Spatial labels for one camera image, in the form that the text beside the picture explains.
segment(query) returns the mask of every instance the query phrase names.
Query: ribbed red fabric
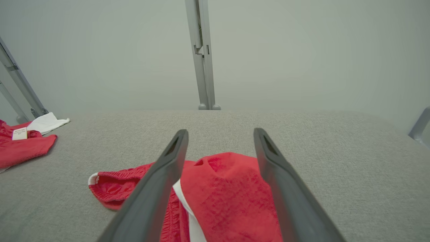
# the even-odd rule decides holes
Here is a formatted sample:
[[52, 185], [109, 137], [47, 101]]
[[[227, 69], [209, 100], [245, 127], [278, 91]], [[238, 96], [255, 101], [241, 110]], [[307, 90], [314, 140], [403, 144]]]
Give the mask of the ribbed red fabric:
[[[119, 209], [151, 165], [99, 172], [89, 188], [105, 207]], [[222, 153], [185, 161], [181, 188], [207, 242], [282, 241], [272, 192], [256, 158]], [[160, 241], [190, 241], [188, 216], [173, 190]]]
[[15, 129], [29, 125], [30, 122], [9, 126], [0, 120], [0, 169], [13, 166], [31, 158], [46, 155], [57, 139], [56, 135], [43, 137], [39, 131], [27, 131], [26, 140], [12, 140]]

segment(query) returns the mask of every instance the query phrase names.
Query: crumpled red clothing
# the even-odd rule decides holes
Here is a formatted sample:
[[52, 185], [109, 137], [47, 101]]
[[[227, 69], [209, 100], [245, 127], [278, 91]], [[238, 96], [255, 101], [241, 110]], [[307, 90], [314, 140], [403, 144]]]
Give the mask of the crumpled red clothing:
[[[95, 173], [89, 188], [105, 207], [119, 209], [151, 165]], [[181, 188], [207, 242], [282, 241], [271, 189], [256, 158], [229, 152], [185, 161]], [[190, 241], [187, 212], [173, 190], [160, 241]]]
[[12, 140], [15, 129], [26, 127], [30, 122], [9, 126], [0, 120], [0, 169], [10, 167], [31, 158], [46, 155], [57, 139], [56, 135], [43, 137], [39, 131], [27, 131], [26, 140]]

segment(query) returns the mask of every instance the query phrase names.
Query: red cloth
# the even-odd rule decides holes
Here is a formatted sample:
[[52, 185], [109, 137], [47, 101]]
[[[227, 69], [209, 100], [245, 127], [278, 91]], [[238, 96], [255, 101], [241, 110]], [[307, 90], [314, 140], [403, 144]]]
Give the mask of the red cloth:
[[27, 131], [26, 140], [13, 140], [15, 129], [26, 127], [30, 122], [9, 126], [0, 120], [0, 169], [10, 167], [31, 158], [46, 155], [57, 139], [56, 135], [43, 137], [39, 131]]
[[[105, 207], [119, 209], [151, 165], [99, 172], [89, 188]], [[222, 153], [185, 161], [181, 187], [207, 242], [282, 241], [271, 189], [256, 158]], [[172, 190], [160, 241], [188, 242], [186, 215]]]

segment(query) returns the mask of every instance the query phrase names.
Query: gray fabric surface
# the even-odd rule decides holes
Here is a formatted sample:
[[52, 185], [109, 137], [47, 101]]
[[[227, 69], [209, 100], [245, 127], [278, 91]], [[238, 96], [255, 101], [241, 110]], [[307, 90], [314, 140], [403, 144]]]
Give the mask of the gray fabric surface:
[[126, 112], [70, 117], [45, 157], [0, 174], [0, 241], [95, 241], [115, 215], [87, 186], [98, 171], [155, 161], [188, 129], [188, 160], [255, 157], [264, 128], [347, 241], [430, 241], [430, 151], [353, 112]]

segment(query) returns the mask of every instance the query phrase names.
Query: red garment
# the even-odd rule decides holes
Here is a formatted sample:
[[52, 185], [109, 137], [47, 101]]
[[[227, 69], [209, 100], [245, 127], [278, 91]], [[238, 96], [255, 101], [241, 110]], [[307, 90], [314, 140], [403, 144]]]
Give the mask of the red garment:
[[30, 122], [9, 126], [6, 122], [0, 120], [0, 169], [46, 155], [54, 144], [57, 139], [56, 135], [43, 137], [39, 131], [35, 130], [27, 131], [26, 140], [12, 141], [13, 131], [29, 124]]
[[[119, 209], [150, 166], [99, 172], [89, 188], [105, 207]], [[181, 187], [207, 242], [282, 241], [271, 189], [256, 158], [222, 153], [185, 161]], [[188, 242], [186, 215], [172, 190], [160, 241]]]

